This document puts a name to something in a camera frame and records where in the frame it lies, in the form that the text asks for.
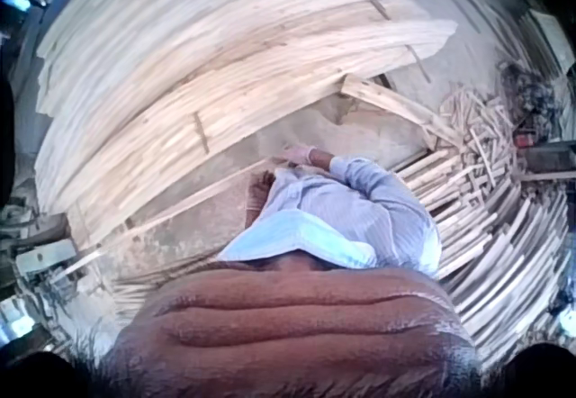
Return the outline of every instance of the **stack of wooden planks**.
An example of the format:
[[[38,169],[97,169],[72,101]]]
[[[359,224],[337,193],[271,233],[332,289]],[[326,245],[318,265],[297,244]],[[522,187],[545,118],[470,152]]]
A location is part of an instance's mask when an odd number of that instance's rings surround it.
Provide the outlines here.
[[[455,27],[410,0],[72,0],[38,51],[40,207],[93,246],[345,74],[416,63]]]

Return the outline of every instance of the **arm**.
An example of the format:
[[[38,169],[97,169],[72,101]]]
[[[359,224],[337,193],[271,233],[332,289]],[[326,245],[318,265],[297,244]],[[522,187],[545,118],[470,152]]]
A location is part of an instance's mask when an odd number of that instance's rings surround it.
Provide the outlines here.
[[[368,159],[345,159],[313,149],[310,163],[329,170],[341,183],[386,211],[378,225],[389,228],[391,249],[415,257],[418,270],[437,271],[441,245],[437,227],[418,198],[391,172]]]

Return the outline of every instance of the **forehead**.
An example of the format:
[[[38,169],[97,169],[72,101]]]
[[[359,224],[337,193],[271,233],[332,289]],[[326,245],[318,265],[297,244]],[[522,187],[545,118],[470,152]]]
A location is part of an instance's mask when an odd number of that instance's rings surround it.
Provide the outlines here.
[[[158,292],[116,350],[165,387],[187,379],[209,396],[226,384],[267,393],[361,379],[436,387],[446,364],[465,358],[469,367],[475,355],[446,294],[394,270],[205,270]]]

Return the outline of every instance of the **pile of wooden sticks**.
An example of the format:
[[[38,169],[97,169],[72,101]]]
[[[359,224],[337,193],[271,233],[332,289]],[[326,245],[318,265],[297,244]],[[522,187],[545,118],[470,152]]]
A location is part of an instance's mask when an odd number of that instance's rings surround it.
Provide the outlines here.
[[[566,194],[518,182],[513,125],[500,99],[458,89],[440,109],[465,146],[438,149],[399,176],[436,220],[438,278],[485,367],[508,355],[554,297],[569,256]]]

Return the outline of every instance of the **light blue shirt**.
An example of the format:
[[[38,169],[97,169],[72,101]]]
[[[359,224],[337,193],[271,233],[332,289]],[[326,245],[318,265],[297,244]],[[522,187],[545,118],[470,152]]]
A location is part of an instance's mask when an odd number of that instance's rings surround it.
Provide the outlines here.
[[[277,169],[260,216],[220,259],[269,258],[297,246],[341,267],[407,267],[430,276],[436,273],[441,254],[436,224],[393,173],[367,159],[338,157],[330,163],[330,174]],[[273,218],[280,211],[302,213]],[[346,245],[346,251],[338,253],[334,239],[329,242],[337,236],[360,243],[336,244]]]

